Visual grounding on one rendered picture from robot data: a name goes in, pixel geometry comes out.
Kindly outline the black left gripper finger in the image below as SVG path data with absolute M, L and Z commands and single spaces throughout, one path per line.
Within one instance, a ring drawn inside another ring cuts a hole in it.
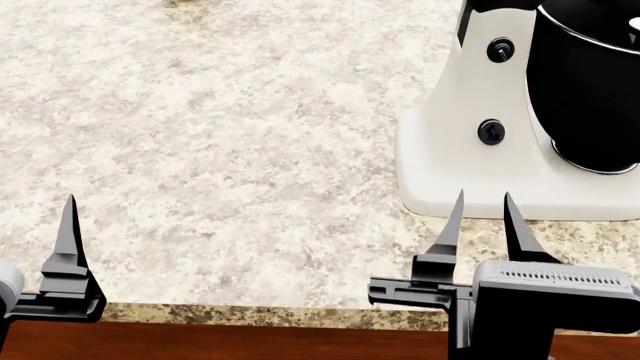
M 53 253 L 43 264 L 41 273 L 41 293 L 87 293 L 91 272 L 73 195 L 65 203 Z

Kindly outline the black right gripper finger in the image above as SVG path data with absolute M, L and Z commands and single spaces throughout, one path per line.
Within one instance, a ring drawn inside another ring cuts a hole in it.
M 503 218 L 510 261 L 561 263 L 547 253 L 532 235 L 509 193 L 504 195 Z
M 438 238 L 424 254 L 417 254 L 413 257 L 411 269 L 411 281 L 413 283 L 453 282 L 463 210 L 464 191 L 461 190 L 447 224 Z

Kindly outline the white stand mixer base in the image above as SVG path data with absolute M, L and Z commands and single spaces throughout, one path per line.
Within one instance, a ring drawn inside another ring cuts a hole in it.
M 535 20 L 535 11 L 462 6 L 437 85 L 426 104 L 397 123 L 397 182 L 411 212 L 444 217 L 463 190 L 468 218 L 501 218 L 506 193 L 530 220 L 640 218 L 639 168 L 611 175 L 582 170 L 558 155 L 539 124 L 525 77 Z M 514 56 L 491 62 L 487 46 L 502 37 L 513 41 Z M 505 127 L 496 146 L 477 136 L 486 119 Z

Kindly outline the black round knob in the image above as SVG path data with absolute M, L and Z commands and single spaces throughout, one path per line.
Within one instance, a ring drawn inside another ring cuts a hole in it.
M 496 146 L 504 140 L 506 130 L 497 119 L 486 119 L 477 128 L 479 140 L 487 146 Z

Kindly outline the black mixing bowl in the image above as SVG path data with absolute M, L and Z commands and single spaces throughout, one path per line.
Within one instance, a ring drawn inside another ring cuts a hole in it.
M 640 0 L 546 0 L 537 10 L 527 85 L 566 161 L 595 173 L 640 164 Z

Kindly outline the brown wooden cabinet front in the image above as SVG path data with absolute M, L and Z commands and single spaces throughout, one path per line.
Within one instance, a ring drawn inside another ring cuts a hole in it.
M 446 360 L 435 331 L 14 323 L 0 360 Z

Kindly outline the black knob with lever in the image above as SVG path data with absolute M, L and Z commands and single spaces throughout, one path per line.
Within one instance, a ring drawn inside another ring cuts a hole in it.
M 504 63 L 514 56 L 515 45 L 509 38 L 495 38 L 487 46 L 486 55 L 491 62 Z

